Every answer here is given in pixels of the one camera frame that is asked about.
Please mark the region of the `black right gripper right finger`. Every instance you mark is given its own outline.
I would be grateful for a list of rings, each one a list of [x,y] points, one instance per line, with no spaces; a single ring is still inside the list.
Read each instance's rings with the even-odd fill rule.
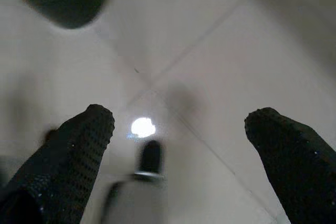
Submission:
[[[249,113],[245,131],[291,224],[336,224],[336,151],[273,108]]]

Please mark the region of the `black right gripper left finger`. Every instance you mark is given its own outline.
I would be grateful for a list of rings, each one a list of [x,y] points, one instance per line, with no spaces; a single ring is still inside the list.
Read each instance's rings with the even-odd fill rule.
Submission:
[[[80,224],[113,130],[98,104],[64,122],[0,190],[0,224]]]

